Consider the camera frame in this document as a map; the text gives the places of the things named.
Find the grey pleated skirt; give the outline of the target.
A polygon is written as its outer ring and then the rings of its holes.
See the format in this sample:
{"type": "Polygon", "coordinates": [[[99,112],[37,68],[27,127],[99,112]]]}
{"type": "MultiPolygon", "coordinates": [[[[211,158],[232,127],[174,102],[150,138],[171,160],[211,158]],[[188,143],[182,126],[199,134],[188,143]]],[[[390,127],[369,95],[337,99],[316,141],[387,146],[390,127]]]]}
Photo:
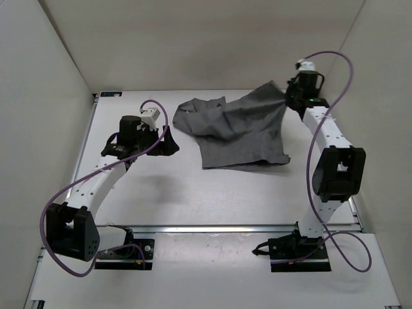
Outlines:
{"type": "Polygon", "coordinates": [[[195,139],[203,169],[248,170],[290,163],[281,136],[285,112],[285,95],[271,80],[231,102],[225,97],[184,102],[173,126],[195,139]]]}

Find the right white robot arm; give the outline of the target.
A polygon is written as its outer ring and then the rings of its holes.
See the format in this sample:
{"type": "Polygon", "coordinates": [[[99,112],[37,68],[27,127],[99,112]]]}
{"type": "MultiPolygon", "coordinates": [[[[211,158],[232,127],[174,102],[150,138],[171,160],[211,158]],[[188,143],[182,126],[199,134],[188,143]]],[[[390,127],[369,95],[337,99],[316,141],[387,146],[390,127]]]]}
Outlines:
{"type": "Polygon", "coordinates": [[[329,104],[319,98],[319,77],[324,81],[324,76],[315,70],[299,70],[288,81],[286,90],[286,105],[298,113],[315,140],[310,149],[317,146],[321,153],[313,172],[310,172],[311,159],[306,161],[308,193],[312,202],[303,219],[297,222],[300,235],[288,242],[289,252],[297,258],[303,258],[311,251],[310,240],[322,238],[323,225],[343,203],[359,192],[366,161],[365,150],[354,147],[327,114],[329,104]]]}

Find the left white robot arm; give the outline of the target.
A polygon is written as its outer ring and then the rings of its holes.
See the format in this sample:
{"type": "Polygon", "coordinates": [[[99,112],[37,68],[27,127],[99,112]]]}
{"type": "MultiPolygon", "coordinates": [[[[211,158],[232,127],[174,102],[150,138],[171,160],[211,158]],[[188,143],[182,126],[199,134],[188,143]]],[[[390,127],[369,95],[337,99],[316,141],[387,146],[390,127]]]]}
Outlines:
{"type": "Polygon", "coordinates": [[[95,216],[110,190],[139,156],[171,156],[179,151],[169,127],[161,131],[157,128],[159,115],[159,109],[149,108],[136,116],[123,116],[90,176],[76,183],[62,203],[48,206],[45,234],[51,252],[88,262],[101,251],[113,249],[119,256],[134,251],[135,241],[128,228],[98,227],[95,216]]]}

